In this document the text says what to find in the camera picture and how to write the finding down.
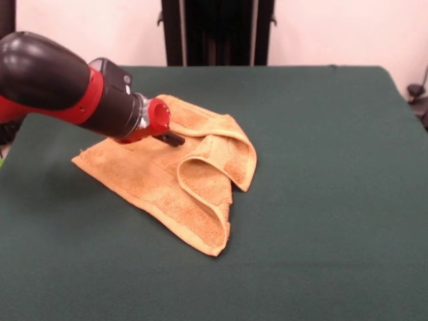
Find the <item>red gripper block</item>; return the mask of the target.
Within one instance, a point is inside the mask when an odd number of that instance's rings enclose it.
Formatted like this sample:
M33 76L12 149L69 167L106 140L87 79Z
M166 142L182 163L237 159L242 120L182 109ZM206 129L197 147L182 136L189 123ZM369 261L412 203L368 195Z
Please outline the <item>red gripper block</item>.
M169 131L171 112L162 99L137 97L137 107L137 119L131 129L122 138L116 138L116 142L130 144L154 136L172 147L184 145L184 137Z

